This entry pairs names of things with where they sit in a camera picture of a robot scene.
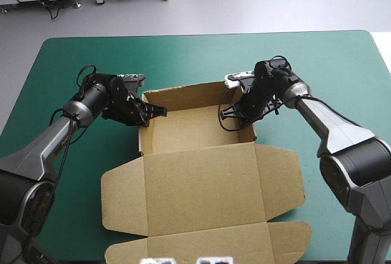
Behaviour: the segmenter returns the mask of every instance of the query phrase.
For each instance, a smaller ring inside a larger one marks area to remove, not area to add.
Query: silver arm segment
[[[73,122],[72,133],[77,130]],[[70,119],[61,117],[24,149],[0,159],[0,170],[32,180],[56,180],[53,162],[65,145]]]
[[[299,82],[287,89],[282,101],[310,94],[310,87]],[[286,106],[296,108],[321,139],[319,158],[375,137],[372,131],[349,123],[319,101],[298,98],[288,101]]]

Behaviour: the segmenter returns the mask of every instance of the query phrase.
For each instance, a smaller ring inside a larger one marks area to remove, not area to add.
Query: green table
[[[162,37],[54,38],[46,41],[0,137],[0,156],[40,134],[54,109],[76,91],[84,64],[103,73],[144,73],[145,89],[218,81],[280,54],[316,97],[391,142],[391,77],[364,31]],[[353,217],[319,172],[319,139],[294,110],[256,123],[258,142],[301,157],[307,201],[276,220],[307,221],[312,243],[304,259],[338,260],[348,253]],[[114,243],[139,238],[101,224],[100,177],[138,157],[137,128],[97,119],[71,147],[57,200],[40,241],[59,259],[103,259]]]

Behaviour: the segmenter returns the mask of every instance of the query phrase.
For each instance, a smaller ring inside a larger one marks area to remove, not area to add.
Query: cardboard box
[[[148,238],[109,247],[108,264],[164,257],[190,264],[203,256],[288,264],[301,258],[310,227],[267,222],[304,203],[298,156],[256,144],[251,126],[222,130],[217,106],[225,91],[219,82],[145,93],[168,115],[140,130],[143,157],[103,175],[102,207],[107,229]],[[238,96],[230,90],[223,103]]]
[[[179,152],[254,141],[257,136],[253,126],[239,132],[228,132],[220,127],[217,120],[219,103],[225,108],[239,100],[240,96],[240,88],[227,90],[224,82],[145,92],[144,101],[165,106],[168,113],[167,117],[152,119],[148,128],[140,128],[141,153]],[[226,119],[224,125],[227,128],[238,127],[235,119]]]

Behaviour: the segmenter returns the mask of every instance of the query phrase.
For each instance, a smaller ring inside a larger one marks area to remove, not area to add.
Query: open cardboard box
[[[167,117],[140,129],[143,156],[102,177],[103,224],[148,238],[116,244],[108,264],[173,257],[232,256],[236,264],[288,264],[310,241],[304,222],[268,220],[304,203],[297,154],[254,142],[254,128],[226,132],[216,82],[146,92]],[[223,103],[237,100],[230,90]],[[237,127],[233,120],[227,127]]]

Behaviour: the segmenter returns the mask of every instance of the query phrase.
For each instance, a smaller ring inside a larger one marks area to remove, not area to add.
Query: cardboard edge
[[[107,264],[138,264],[148,258],[148,239],[113,244],[106,249],[104,259]]]
[[[133,190],[131,199],[126,189]],[[143,157],[102,175],[101,208],[105,229],[148,235]]]
[[[160,93],[160,92],[165,92],[165,91],[170,91],[170,90],[178,90],[178,89],[183,89],[183,88],[187,88],[187,87],[194,87],[194,86],[198,86],[198,85],[207,85],[207,84],[211,84],[211,85],[215,85],[215,84],[220,84],[220,83],[224,83],[224,81],[215,81],[215,82],[201,82],[201,83],[198,83],[198,84],[188,84],[188,85],[182,85],[182,86],[176,86],[176,87],[168,87],[168,88],[162,88],[162,89],[153,89],[153,90],[147,90],[143,93],[143,96],[145,94],[155,94],[155,93]]]
[[[294,264],[311,242],[312,230],[304,221],[269,222],[275,264]]]
[[[305,202],[299,155],[287,149],[254,143],[266,220]]]
[[[200,84],[191,84],[191,85],[178,86],[178,87],[169,87],[169,88],[163,88],[163,89],[157,89],[157,90],[147,90],[142,94],[142,100],[146,101],[146,102],[150,102],[151,100],[149,100],[149,97],[148,97],[149,94],[159,94],[160,92],[169,92],[169,91],[174,91],[174,92],[179,91],[178,93],[180,94],[180,90],[182,90],[184,88],[192,88],[193,87],[193,88],[195,88],[195,90],[197,90],[197,86],[207,86],[207,87],[210,87],[211,89],[218,87],[219,90],[221,89],[221,87],[226,87],[224,84],[224,81],[216,81],[216,82],[206,82],[206,83],[203,82]],[[232,104],[233,102],[239,100],[239,98],[241,96],[241,88],[238,87],[236,89],[232,89],[231,91],[232,91],[231,92],[232,96],[227,94],[227,96],[225,96],[225,97],[228,97],[229,98],[228,103]],[[204,106],[200,106],[200,107],[196,106],[196,107],[192,107],[192,108],[188,108],[188,109],[196,109],[196,108],[201,108],[201,107],[204,107]],[[155,122],[155,119],[151,120],[150,127],[147,129],[142,129],[142,128],[139,129],[139,132],[138,132],[139,153],[142,156],[154,154],[153,148],[151,148],[152,146],[149,146],[150,143],[153,143],[149,140],[150,140],[150,138],[153,139],[154,122]],[[236,135],[238,136],[239,143],[253,142],[253,141],[257,140],[257,132],[255,130],[254,125],[251,125],[249,127],[246,127],[243,130],[238,131],[236,133]]]

